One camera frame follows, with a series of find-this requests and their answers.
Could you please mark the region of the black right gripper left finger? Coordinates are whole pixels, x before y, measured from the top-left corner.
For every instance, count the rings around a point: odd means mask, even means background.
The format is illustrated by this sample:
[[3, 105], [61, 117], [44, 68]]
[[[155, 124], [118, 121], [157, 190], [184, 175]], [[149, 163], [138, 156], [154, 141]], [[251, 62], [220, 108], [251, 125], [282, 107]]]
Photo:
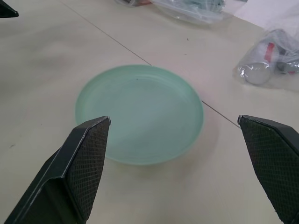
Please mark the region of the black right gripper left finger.
[[85, 224], [101, 180], [110, 124], [110, 118], [103, 116], [73, 128], [5, 222]]

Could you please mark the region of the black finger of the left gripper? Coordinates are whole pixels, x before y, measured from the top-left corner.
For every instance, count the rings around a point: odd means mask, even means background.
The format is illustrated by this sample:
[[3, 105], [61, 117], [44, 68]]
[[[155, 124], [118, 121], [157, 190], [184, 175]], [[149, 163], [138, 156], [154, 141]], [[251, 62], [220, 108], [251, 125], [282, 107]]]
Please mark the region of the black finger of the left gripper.
[[0, 0], [0, 18], [16, 18], [19, 13], [11, 8], [3, 0]]

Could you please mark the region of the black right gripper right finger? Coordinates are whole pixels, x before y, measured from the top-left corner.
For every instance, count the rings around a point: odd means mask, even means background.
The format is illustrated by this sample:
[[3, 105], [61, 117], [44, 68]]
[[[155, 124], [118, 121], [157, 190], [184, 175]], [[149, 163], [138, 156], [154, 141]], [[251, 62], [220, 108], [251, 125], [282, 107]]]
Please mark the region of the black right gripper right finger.
[[255, 174], [279, 219], [299, 222], [299, 134], [273, 120], [240, 115]]

